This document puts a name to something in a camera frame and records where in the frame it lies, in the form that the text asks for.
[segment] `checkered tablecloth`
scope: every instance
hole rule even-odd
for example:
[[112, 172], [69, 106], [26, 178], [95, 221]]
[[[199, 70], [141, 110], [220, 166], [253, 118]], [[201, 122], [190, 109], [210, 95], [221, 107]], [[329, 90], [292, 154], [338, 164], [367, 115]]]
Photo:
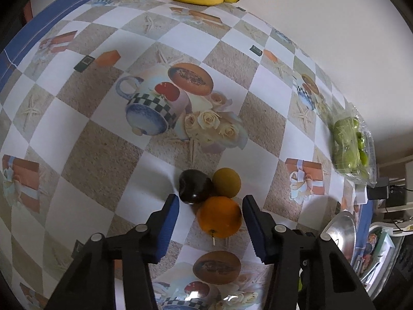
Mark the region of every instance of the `checkered tablecloth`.
[[[239, 201], [253, 194], [277, 223], [305, 231], [322, 227], [328, 196], [337, 201], [354, 196], [352, 184], [331, 164], [330, 131], [315, 111], [303, 107], [291, 75], [312, 78], [330, 106], [344, 107], [345, 99], [320, 67], [272, 26], [231, 4], [85, 1], [70, 13], [57, 13], [53, 27], [24, 57], [11, 46], [1, 54], [7, 69], [0, 76], [0, 158], [7, 154], [40, 164], [39, 213], [19, 202], [9, 206], [0, 193], [0, 269], [27, 309], [20, 284], [50, 297], [77, 241], [85, 243], [96, 232], [122, 234], [145, 222], [168, 194], [177, 193], [185, 169], [208, 175], [222, 167], [236, 170], [242, 180]], [[215, 16], [221, 24], [193, 22], [179, 9]], [[73, 31], [64, 51], [38, 59], [42, 39]], [[86, 55], [97, 59], [111, 50], [121, 56], [113, 66], [92, 62], [81, 73], [74, 70]], [[177, 142], [172, 130], [156, 136], [132, 132], [125, 118], [128, 101], [117, 95], [114, 83], [158, 63], [159, 52], [169, 63], [199, 65], [212, 77], [214, 90], [232, 99], [225, 110], [238, 115], [248, 132], [243, 150], [206, 154], [196, 145], [192, 165], [188, 143]], [[302, 205], [290, 200], [287, 158], [321, 163], [326, 196]], [[229, 242], [218, 240], [213, 247], [193, 210], [181, 203], [168, 253], [151, 267], [152, 276], [219, 249], [260, 263], [244, 225]]]

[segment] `white wall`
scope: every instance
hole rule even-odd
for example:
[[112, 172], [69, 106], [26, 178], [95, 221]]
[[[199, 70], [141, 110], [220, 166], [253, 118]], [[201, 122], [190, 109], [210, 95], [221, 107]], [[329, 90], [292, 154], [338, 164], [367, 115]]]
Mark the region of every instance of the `white wall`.
[[[34, 14], [53, 0], [32, 0]], [[389, 0], [241, 0], [296, 42], [359, 109], [378, 159], [413, 145], [413, 34]]]

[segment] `printed red apple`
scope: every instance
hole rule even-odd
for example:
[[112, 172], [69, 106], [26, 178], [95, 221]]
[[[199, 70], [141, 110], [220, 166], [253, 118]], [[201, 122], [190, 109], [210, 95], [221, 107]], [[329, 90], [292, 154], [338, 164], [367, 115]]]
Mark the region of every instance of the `printed red apple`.
[[162, 94], [167, 98], [169, 101], [176, 101], [179, 98], [179, 88], [177, 88], [171, 82], [161, 82], [155, 86], [155, 91], [159, 94]]

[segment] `printed gift box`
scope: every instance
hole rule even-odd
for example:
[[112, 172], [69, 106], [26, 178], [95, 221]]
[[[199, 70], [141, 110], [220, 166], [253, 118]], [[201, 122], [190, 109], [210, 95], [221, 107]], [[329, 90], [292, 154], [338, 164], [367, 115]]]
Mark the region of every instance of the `printed gift box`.
[[4, 155], [3, 194], [10, 206], [19, 200], [32, 211], [40, 212], [39, 164]]
[[290, 173], [290, 199], [302, 204], [311, 195], [323, 195], [323, 168], [320, 163], [288, 158], [285, 161]]

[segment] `table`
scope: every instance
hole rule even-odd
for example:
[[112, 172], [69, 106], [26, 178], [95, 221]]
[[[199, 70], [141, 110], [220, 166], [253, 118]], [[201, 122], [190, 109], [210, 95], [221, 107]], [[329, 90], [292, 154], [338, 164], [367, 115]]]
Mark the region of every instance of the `table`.
[[[0, 270], [27, 309], [47, 302], [93, 233], [145, 222], [188, 168], [234, 169], [242, 181], [234, 200], [253, 194], [292, 229], [319, 232], [337, 202], [354, 211], [354, 185], [332, 166], [325, 124], [326, 108], [343, 108], [345, 98], [295, 43], [243, 8], [57, 0], [1, 55], [0, 157], [40, 166], [38, 202], [0, 200]], [[324, 194], [290, 198], [291, 160], [321, 165]], [[199, 260], [218, 250], [236, 259]], [[228, 274], [237, 260], [229, 284], [193, 272]], [[164, 309], [196, 288], [196, 300], [183, 300], [189, 307], [256, 309], [271, 267], [255, 256], [244, 223], [213, 246], [181, 203], [168, 252], [150, 271]]]

